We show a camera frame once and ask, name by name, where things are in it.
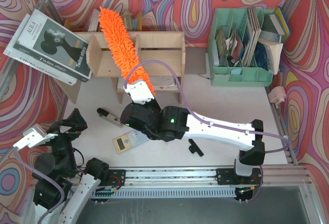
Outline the black and white stapler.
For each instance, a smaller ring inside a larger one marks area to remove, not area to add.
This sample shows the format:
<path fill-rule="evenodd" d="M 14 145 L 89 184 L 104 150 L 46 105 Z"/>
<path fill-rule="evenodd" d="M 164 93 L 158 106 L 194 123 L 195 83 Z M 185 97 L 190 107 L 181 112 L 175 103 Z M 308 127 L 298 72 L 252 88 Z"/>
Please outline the black and white stapler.
<path fill-rule="evenodd" d="M 100 118 L 111 123 L 112 125 L 115 125 L 119 128 L 123 127 L 123 124 L 120 122 L 120 119 L 118 117 L 112 115 L 111 113 L 109 113 L 107 110 L 105 110 L 103 108 L 98 108 L 97 114 Z"/>

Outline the orange microfiber duster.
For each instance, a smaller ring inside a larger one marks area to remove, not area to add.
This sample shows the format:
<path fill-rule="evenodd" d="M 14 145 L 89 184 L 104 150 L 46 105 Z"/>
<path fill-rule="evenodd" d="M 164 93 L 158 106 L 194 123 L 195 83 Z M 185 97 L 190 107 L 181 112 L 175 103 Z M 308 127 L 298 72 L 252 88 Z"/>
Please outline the orange microfiber duster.
<path fill-rule="evenodd" d="M 132 84 L 138 80 L 144 80 L 152 94 L 155 93 L 148 73 L 142 66 L 136 70 L 133 68 L 140 64 L 136 53 L 136 47 L 131 40 L 123 20 L 118 12 L 100 8 L 99 23 L 104 34 L 108 48 L 112 52 L 113 60 L 121 71 L 121 76 L 127 84 Z"/>

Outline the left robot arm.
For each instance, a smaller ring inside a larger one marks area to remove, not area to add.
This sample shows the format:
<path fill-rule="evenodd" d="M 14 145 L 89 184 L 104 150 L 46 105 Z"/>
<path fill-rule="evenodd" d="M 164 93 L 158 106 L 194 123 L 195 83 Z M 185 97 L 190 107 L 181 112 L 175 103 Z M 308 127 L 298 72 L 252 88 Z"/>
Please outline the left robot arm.
<path fill-rule="evenodd" d="M 76 223 L 92 192 L 109 175 L 108 164 L 97 158 L 89 160 L 84 170 L 78 167 L 72 142 L 85 129 L 87 123 L 75 108 L 47 130 L 41 145 L 51 151 L 38 156 L 32 168 L 37 179 L 35 223 Z"/>

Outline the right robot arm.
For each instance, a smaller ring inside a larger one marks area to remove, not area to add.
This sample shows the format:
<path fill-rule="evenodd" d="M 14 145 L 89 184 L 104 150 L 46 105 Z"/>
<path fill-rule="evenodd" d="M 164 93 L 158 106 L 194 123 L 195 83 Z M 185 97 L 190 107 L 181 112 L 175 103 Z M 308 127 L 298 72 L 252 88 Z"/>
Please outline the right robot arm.
<path fill-rule="evenodd" d="M 265 159 L 262 120 L 254 119 L 247 124 L 220 121 L 220 126 L 216 127 L 211 125 L 211 122 L 215 122 L 213 119 L 192 114 L 183 107 L 160 108 L 153 99 L 150 102 L 128 104 L 120 121 L 151 140 L 169 142 L 183 138 L 206 138 L 235 146 L 239 149 L 234 162 L 235 174 L 238 176 L 250 176 L 253 167 L 262 165 Z"/>

